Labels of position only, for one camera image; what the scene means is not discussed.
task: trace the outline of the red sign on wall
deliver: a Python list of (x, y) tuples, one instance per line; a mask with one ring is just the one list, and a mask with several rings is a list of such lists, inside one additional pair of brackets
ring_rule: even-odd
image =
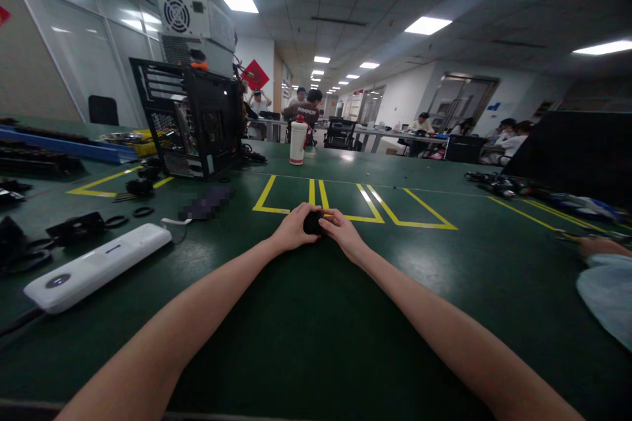
[(11, 13), (6, 11), (3, 7), (0, 7), (0, 26), (7, 22), (11, 17)]
[(267, 84), (270, 80), (263, 69), (261, 69), (261, 66), (259, 66), (259, 63), (254, 59), (244, 70), (244, 73), (242, 74), (242, 79), (245, 79), (248, 82), (248, 85), (252, 90), (261, 90), (263, 86), (265, 86), (265, 84)]

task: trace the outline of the wire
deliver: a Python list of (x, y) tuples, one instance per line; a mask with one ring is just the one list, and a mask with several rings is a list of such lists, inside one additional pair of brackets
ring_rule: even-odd
[(6, 328), (0, 329), (0, 337), (4, 337), (7, 334), (11, 334), (12, 332), (17, 331), (17, 329), (27, 325), (33, 319), (36, 319), (44, 314), (42, 308), (36, 307), (31, 310), (26, 311), (24, 314), (19, 316), (10, 326)]

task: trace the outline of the white bottle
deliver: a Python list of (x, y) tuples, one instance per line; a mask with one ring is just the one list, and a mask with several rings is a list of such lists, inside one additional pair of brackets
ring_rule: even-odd
[(290, 134), (290, 164), (297, 166), (303, 164), (308, 128), (309, 125), (305, 123), (305, 119), (302, 115), (296, 117), (296, 121), (292, 122), (292, 131)]

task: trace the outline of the green workbench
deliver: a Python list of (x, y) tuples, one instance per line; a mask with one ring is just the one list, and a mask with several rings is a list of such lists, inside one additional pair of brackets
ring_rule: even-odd
[[(71, 128), (92, 137), (111, 131)], [(175, 295), (268, 237), (287, 209), (310, 199), (321, 204), (326, 195), (354, 217), (372, 248), (494, 332), (588, 420), (632, 419), (632, 358), (583, 304), (575, 281), (585, 265), (551, 230), (576, 224), (521, 199), (500, 203), (463, 179), (470, 170), (492, 170), (484, 166), (321, 147), (292, 166), (287, 145), (250, 143), (268, 163), (221, 173), (235, 194), (214, 219), (194, 222), (183, 243), (70, 310), (0, 339), (2, 403), (68, 401)], [(27, 202), (0, 214), (32, 239), (91, 211), (131, 221), (102, 239), (55, 249), (43, 268), (2, 278), (0, 327), (32, 307), (22, 288), (34, 278), (140, 224), (177, 218), (217, 184), (173, 179), (156, 189), (155, 212), (139, 219), (131, 217), (137, 201), (68, 194), (134, 166), (86, 162), (89, 174), (75, 182), (25, 180), (35, 184)], [(123, 191), (129, 176), (94, 189)], [(169, 410), (310, 420), (491, 418), (328, 239), (262, 271), (184, 371)]]

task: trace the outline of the hand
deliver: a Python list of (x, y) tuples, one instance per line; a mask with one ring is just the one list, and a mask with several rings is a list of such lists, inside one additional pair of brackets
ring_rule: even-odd
[(362, 251), (368, 250), (369, 246), (364, 243), (351, 221), (338, 209), (325, 209), (323, 213), (328, 215), (318, 223), (325, 233), (339, 244), (348, 259), (359, 264)]
[(593, 255), (599, 255), (603, 253), (610, 253), (615, 255), (623, 255), (625, 257), (632, 257), (632, 252), (622, 245), (619, 245), (615, 241), (607, 238), (587, 238), (581, 239), (579, 247), (579, 254), (583, 258), (588, 258)]
[(307, 235), (303, 231), (303, 221), (311, 211), (319, 211), (321, 209), (321, 206), (313, 206), (308, 203), (299, 204), (296, 209), (283, 219), (281, 225), (270, 237), (270, 240), (281, 251), (294, 250), (305, 243), (316, 242), (321, 236)]

